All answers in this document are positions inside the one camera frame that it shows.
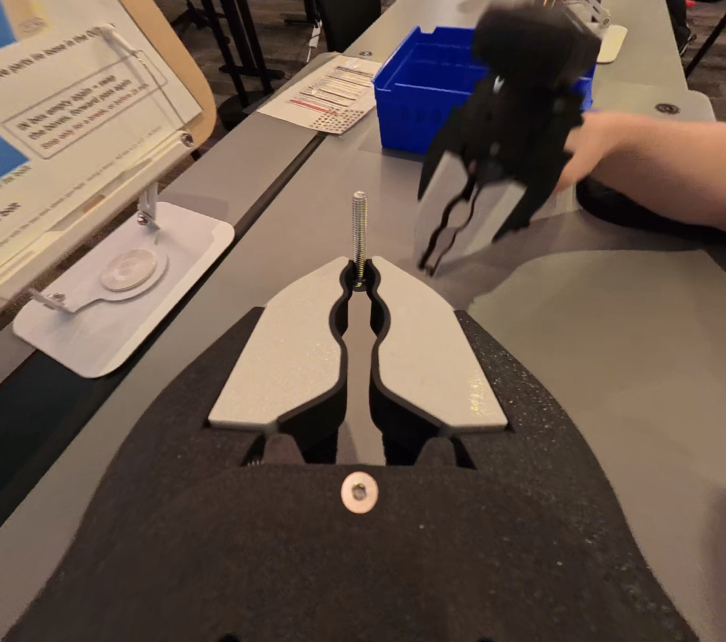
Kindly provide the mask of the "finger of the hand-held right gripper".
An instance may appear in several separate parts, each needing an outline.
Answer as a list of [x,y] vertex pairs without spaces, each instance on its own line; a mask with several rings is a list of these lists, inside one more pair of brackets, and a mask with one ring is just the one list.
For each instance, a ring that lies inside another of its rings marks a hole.
[[518,182],[489,183],[476,188],[468,201],[459,201],[437,235],[431,275],[489,247],[525,192]]
[[471,217],[476,180],[458,155],[444,153],[419,201],[415,221],[415,264],[436,272]]

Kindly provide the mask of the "black tripod stand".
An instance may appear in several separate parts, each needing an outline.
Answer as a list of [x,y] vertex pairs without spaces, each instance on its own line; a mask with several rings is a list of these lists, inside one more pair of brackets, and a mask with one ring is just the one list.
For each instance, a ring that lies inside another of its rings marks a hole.
[[687,64],[685,67],[685,78],[686,80],[689,80],[697,66],[699,66],[700,62],[702,61],[703,57],[707,55],[707,53],[710,51],[710,49],[713,47],[713,45],[717,42],[717,40],[721,37],[721,34],[725,30],[725,21],[726,16],[725,12],[723,13],[723,16],[719,20],[719,22],[716,24],[714,29],[711,31],[709,36],[705,39],[701,47],[698,49],[698,51],[695,53],[695,56],[692,58],[692,60]]

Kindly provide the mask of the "blue plastic bin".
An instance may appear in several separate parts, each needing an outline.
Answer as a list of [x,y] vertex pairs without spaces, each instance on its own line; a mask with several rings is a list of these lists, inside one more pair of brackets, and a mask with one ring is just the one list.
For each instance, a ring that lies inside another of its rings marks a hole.
[[[417,27],[373,80],[382,146],[424,154],[454,107],[465,103],[485,66],[471,55],[474,28]],[[585,101],[594,68],[578,82]]]

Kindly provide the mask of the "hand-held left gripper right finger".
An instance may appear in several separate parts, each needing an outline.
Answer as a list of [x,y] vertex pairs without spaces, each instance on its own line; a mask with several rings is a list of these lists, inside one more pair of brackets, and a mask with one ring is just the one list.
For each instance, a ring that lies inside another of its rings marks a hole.
[[507,418],[454,308],[381,256],[369,261],[371,359],[383,398],[439,434],[503,431]]

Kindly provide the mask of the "person's right forearm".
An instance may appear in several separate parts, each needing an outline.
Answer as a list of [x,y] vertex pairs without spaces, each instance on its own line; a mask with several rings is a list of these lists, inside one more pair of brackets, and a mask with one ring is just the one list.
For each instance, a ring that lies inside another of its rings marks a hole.
[[637,120],[617,190],[660,216],[725,229],[725,124]]

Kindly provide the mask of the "person's right hand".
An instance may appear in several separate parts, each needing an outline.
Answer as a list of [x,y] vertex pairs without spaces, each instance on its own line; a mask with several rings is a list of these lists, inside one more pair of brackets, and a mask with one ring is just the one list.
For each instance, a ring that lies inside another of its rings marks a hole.
[[566,139],[564,152],[568,158],[555,193],[562,193],[591,175],[605,158],[618,152],[629,136],[632,115],[621,112],[589,111],[579,127]]

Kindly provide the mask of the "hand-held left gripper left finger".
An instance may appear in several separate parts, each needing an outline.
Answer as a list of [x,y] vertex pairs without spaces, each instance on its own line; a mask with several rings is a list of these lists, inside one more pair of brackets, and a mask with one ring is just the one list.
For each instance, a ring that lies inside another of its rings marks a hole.
[[269,434],[322,401],[347,379],[351,261],[338,257],[297,279],[265,305],[208,422]]

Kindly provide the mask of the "printed paper sheet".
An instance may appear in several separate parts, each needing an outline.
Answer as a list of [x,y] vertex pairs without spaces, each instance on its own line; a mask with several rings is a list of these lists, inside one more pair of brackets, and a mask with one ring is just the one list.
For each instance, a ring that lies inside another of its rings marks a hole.
[[382,64],[337,54],[262,104],[257,111],[304,129],[340,136],[376,105],[373,80]]

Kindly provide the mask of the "printed instruction sheet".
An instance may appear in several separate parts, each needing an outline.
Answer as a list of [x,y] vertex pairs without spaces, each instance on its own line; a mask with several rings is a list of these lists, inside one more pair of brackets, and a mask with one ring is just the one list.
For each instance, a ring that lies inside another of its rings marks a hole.
[[203,114],[123,0],[2,0],[2,265]]

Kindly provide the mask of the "long thin silver bolt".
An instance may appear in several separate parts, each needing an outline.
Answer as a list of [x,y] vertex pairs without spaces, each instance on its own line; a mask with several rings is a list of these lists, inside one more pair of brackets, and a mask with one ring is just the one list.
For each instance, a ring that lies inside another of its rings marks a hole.
[[354,263],[354,290],[365,289],[368,235],[368,196],[356,191],[351,205],[352,261]]

